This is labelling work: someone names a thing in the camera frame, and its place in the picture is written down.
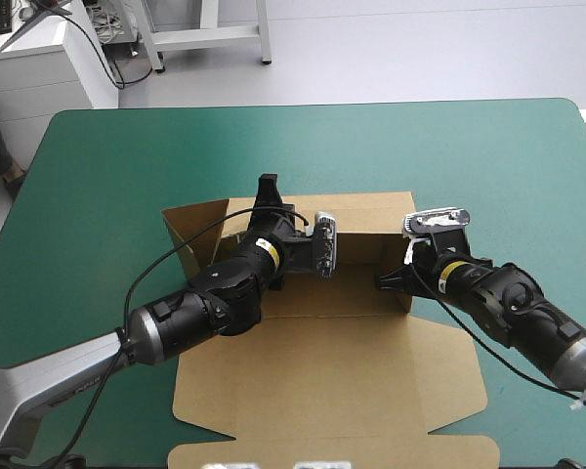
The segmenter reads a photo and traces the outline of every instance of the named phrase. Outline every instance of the open cardboard box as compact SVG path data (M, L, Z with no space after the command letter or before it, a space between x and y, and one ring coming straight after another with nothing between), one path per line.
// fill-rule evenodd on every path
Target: open cardboard box
M253 462L292 469L299 461L350 461L355 469L496 468L486 437L428 432L486 406L471 339L461 330L406 315L411 298L380 292L374 274L400 264L410 192L285 197L311 219L332 213L338 227L334 277L288 275L268 291L264 319L236 337L217 337L180 357L174 414L236 437L183 445L171 469ZM176 245L253 198L163 211ZM228 220L179 255L187 277L224 257L249 214Z

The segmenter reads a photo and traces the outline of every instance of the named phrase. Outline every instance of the cardboard box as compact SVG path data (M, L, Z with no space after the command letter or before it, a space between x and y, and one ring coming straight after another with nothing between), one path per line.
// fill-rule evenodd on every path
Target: cardboard box
M406 315L411 298L380 292L374 274L400 264L410 192L285 197L311 219L332 213L338 267L331 280L289 275L268 291L263 322L181 355L174 414L236 437L184 445L171 469L254 462L292 469L299 461L351 461L355 469L496 468L486 437L429 432L481 411L486 395L471 339L461 330ZM165 210L176 245L253 198ZM226 256L249 215L231 219L179 255L188 277Z

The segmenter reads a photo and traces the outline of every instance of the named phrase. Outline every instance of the gray floor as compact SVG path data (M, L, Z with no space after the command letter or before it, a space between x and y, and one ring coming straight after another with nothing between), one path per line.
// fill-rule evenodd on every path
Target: gray floor
M198 4L149 0L160 29ZM255 19L221 0L220 20ZM586 0L268 0L273 64L258 47L170 53L122 107L210 107L565 97L586 109ZM145 58L121 64L126 79ZM0 227L9 209L0 188Z

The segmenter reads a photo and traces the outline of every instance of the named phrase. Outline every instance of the white table leg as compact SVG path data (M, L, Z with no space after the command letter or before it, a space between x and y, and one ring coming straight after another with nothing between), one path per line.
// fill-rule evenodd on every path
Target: white table leg
M150 19L146 13L146 6L144 0L130 0L130 4L133 7L133 13L139 26L139 31L144 39L144 45L146 46L147 57L149 62L152 64L152 68L156 71L164 69L163 62L158 57L158 50L152 40L152 26L150 25Z
M272 44L270 42L270 27L267 22L267 6L265 5L265 0L256 0L256 13L258 15L258 33L261 37L263 64L271 64Z

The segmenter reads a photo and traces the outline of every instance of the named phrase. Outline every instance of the robotic arm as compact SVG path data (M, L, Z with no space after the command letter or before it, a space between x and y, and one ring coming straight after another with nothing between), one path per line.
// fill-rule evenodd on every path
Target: robotic arm
M261 320L261 297L290 272L328 278L336 267L336 222L315 215L314 230L296 230L275 175L263 175L247 231L234 253L188 287L130 313L126 330L18 366L0 368L0 467L26 458L42 417L75 394L134 363L157 364L215 335L236 335Z
M493 267L471 255L460 208L406 216L410 244L400 269L377 279L383 290L433 298L468 313L493 340L514 347L555 386L586 401L586 329L549 302L514 264Z

